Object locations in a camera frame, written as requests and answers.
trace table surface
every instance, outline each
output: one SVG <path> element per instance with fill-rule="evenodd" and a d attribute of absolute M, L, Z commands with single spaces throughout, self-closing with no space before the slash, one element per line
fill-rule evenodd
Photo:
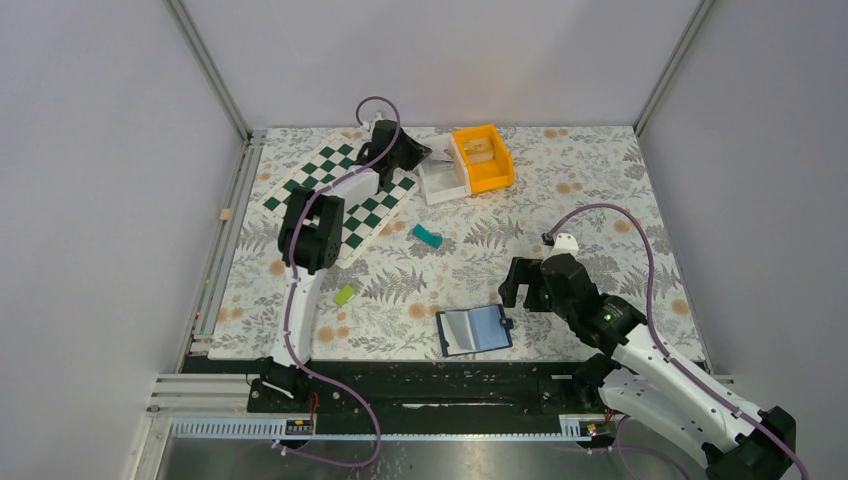
<path fill-rule="evenodd" d="M 422 139 L 449 129 L 405 127 Z M 671 241 L 660 218 L 642 153 L 630 127 L 498 129 L 515 163 L 515 184 L 427 206 L 420 192 L 347 269 L 333 267 L 316 308 L 312 358 L 322 360 L 581 361 L 584 346 L 553 314 L 507 309 L 513 346 L 444 359 L 435 312 L 499 303 L 497 286 L 512 257 L 541 258 L 541 234 L 565 213 L 607 202 L 630 210 L 645 228 L 656 261 L 657 327 L 692 360 L 705 353 L 689 309 Z M 260 213 L 260 198 L 326 137 L 341 133 L 356 144 L 361 130 L 284 128 L 268 131 L 250 203 L 239 234 L 209 350 L 213 359 L 268 355 L 284 300 L 285 265 L 277 250 L 279 225 Z M 420 223 L 444 237 L 434 250 L 415 239 Z M 602 292 L 644 309 L 647 261 L 636 230 L 612 210 L 585 212 L 562 231 L 580 244 L 577 258 Z M 345 285 L 356 290 L 338 307 Z"/>

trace yellow bin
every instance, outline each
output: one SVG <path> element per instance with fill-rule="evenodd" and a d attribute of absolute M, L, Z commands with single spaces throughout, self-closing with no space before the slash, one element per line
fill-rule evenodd
<path fill-rule="evenodd" d="M 480 193 L 515 183 L 512 155 L 494 125 L 453 132 L 456 146 L 468 168 L 471 193 Z"/>

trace chessboard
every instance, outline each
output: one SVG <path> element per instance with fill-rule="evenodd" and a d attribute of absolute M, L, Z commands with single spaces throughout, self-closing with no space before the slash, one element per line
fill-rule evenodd
<path fill-rule="evenodd" d="M 256 208 L 282 224 L 289 196 L 295 187 L 315 189 L 332 182 L 354 165 L 358 152 L 359 147 L 344 136 L 335 134 L 328 137 L 323 145 L 306 155 L 286 178 L 272 187 Z M 336 265 L 340 268 L 350 266 L 417 190 L 415 177 L 396 170 L 394 178 L 383 190 L 360 204 L 351 205 L 342 223 L 342 245 Z"/>

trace gray wall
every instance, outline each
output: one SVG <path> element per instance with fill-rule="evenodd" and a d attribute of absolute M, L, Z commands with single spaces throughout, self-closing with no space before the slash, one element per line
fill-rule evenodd
<path fill-rule="evenodd" d="M 187 0 L 254 127 L 633 124 L 698 0 Z"/>
<path fill-rule="evenodd" d="M 718 2 L 643 137 L 712 358 L 800 424 L 813 478 L 848 441 L 848 2 Z"/>
<path fill-rule="evenodd" d="M 119 478 L 239 142 L 162 2 L 4 2 L 0 49 L 0 478 Z"/>

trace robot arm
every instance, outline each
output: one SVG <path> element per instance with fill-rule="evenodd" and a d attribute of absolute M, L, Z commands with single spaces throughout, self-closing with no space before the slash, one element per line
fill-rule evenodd
<path fill-rule="evenodd" d="M 271 358 L 275 363 L 286 367 L 295 365 L 286 346 L 286 336 L 289 337 L 292 351 L 300 361 L 307 361 L 312 354 L 311 335 L 315 305 L 327 269 L 333 266 L 339 256 L 344 213 L 351 205 L 362 203 L 385 188 L 397 168 L 413 170 L 431 153 L 428 147 L 419 144 L 401 130 L 388 154 L 373 163 L 377 155 L 389 147 L 396 129 L 397 123 L 392 120 L 376 121 L 371 130 L 371 141 L 362 146 L 355 166 L 346 174 L 329 185 L 317 185 L 314 189 L 296 187 L 291 192 L 277 247 L 283 254 L 286 265 L 291 267 L 294 262 L 299 268 L 299 274 L 297 289 L 293 291 L 292 298 L 288 298 L 287 293 L 283 300 L 284 305 L 291 303 L 290 320 L 288 329 L 283 322 L 280 322 L 278 327 L 277 339 L 271 349 Z M 304 216 L 306 205 L 314 195 L 318 195 L 318 198 Z M 289 258 L 291 239 L 301 219 L 304 224 L 300 226 L 297 244 L 294 246 L 294 258 Z M 286 269 L 285 280 L 287 285 L 294 283 L 292 268 Z M 292 395 L 292 392 L 285 388 L 277 389 L 286 395 Z"/>
<path fill-rule="evenodd" d="M 664 356 L 645 316 L 621 297 L 602 294 L 573 256 L 574 238 L 559 234 L 543 260 L 514 258 L 499 293 L 514 307 L 518 285 L 527 284 L 524 307 L 554 312 L 585 344 L 601 353 L 588 360 L 582 378 L 609 408 L 626 413 L 679 445 L 706 468 L 710 478 L 775 479 L 791 466 L 787 456 L 741 413 L 794 449 L 795 421 L 780 407 L 768 412 L 715 381 L 660 336 Z M 731 411 L 706 393 L 672 359 L 698 380 L 727 395 Z"/>

